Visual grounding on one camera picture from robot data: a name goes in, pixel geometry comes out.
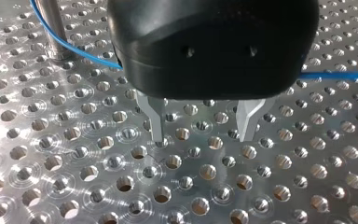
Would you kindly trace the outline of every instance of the perforated metal plate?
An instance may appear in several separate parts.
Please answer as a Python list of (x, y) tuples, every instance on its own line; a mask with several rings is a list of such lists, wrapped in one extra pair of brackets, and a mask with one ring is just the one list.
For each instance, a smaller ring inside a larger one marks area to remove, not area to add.
[[(60, 2), (112, 60), (105, 3)], [(358, 71), (358, 1), (320, 10), (304, 70)], [(45, 42), (26, 0), (0, 7), (0, 223), (358, 223), (358, 82), (299, 80), (245, 144), (236, 102), (167, 101), (155, 144), (122, 72)]]

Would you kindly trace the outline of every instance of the blue cable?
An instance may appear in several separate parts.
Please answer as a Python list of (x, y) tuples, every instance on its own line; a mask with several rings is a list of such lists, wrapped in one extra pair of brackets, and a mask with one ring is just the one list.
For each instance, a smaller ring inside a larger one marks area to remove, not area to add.
[(34, 8), (34, 14), (36, 15), (36, 17), (40, 20), (40, 23), (42, 23), (43, 27), (45, 27), (45, 29), (48, 31), (48, 33), (61, 45), (63, 45), (64, 47), (66, 47), (67, 49), (73, 51), (74, 53), (88, 58), (96, 63), (101, 63), (103, 65), (109, 66), (109, 67), (114, 67), (114, 68), (119, 68), (119, 69), (123, 69), (120, 65), (118, 65), (118, 63), (112, 63), (112, 62), (108, 62), (106, 60), (102, 60), (99, 59), (97, 57), (95, 57), (92, 54), (89, 54), (87, 52), (84, 52), (83, 50), (77, 49), (76, 47), (70, 45), (68, 42), (66, 42), (65, 40), (61, 39), (59, 36), (57, 36), (54, 31), (51, 30), (51, 28), (48, 26), (48, 24), (46, 23), (45, 19), (43, 19), (43, 16), (40, 14), (39, 9), (37, 8), (36, 2), (35, 0), (30, 0), (31, 1), (31, 6)]
[[(114, 67), (118, 69), (123, 69), (120, 65), (117, 63), (108, 62), (106, 60), (99, 59), (95, 57), (92, 54), (89, 54), (81, 49), (77, 49), (74, 46), (70, 45), (65, 40), (61, 39), (59, 36), (57, 36), (54, 31), (51, 30), (51, 28), (48, 26), (46, 21), (43, 19), (43, 16), (40, 14), (39, 9), (36, 6), (35, 0), (30, 0), (31, 6), (34, 8), (34, 13), (36, 17), (40, 20), (43, 27), (48, 31), (48, 33), (61, 45), (66, 47), (67, 49), (73, 51), (74, 53), (88, 58), (96, 63), (101, 63), (103, 65)], [(328, 79), (350, 79), (350, 80), (356, 80), (358, 79), (358, 72), (348, 72), (348, 73), (341, 73), (341, 72), (332, 72), (332, 73), (324, 73), (324, 72), (309, 72), (309, 73), (302, 73), (299, 78), (305, 78), (305, 79), (316, 79), (316, 78), (328, 78)]]

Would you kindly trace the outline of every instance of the black plastic cover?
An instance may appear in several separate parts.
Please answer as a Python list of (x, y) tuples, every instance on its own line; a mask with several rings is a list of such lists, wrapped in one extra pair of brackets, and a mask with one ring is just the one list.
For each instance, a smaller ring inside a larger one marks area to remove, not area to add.
[(170, 99), (259, 99), (291, 86), (315, 36), (317, 0), (109, 0), (129, 82)]

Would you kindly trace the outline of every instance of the aluminum surface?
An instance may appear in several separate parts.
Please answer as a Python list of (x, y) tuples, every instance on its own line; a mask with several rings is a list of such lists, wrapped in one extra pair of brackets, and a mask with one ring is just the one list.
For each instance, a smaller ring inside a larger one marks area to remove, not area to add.
[[(60, 5), (107, 59), (105, 3)], [(358, 1), (320, 4), (304, 69), (358, 70)], [(26, 0), (0, 12), (0, 223), (358, 223), (358, 82), (299, 80), (246, 144), (237, 102), (166, 101), (155, 144), (122, 72), (48, 59)]]

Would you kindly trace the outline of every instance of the silver cylinder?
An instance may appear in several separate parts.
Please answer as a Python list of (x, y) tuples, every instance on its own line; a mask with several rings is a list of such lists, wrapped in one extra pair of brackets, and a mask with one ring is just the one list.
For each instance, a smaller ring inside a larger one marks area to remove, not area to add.
[[(66, 41), (65, 31), (63, 29), (62, 18), (57, 0), (36, 0), (37, 7), (45, 19), (48, 26), (60, 38)], [(48, 46), (46, 53), (51, 59), (64, 60), (71, 56), (72, 52), (59, 44), (47, 31)]]

